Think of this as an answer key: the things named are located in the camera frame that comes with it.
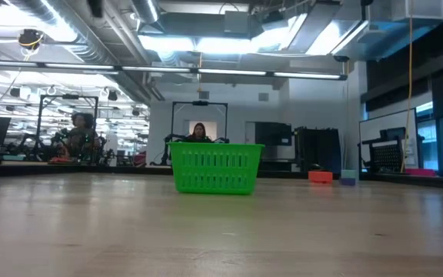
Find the pink object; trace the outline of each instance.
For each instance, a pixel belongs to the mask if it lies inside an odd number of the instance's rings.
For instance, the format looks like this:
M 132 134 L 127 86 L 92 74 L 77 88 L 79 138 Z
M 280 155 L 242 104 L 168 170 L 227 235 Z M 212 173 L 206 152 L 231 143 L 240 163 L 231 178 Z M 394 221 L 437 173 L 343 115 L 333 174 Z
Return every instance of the pink object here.
M 308 179 L 311 182 L 332 184 L 332 172 L 308 172 Z
M 416 176 L 428 176 L 428 177 L 435 177 L 435 171 L 433 169 L 406 169 L 406 173 L 409 175 L 416 175 Z

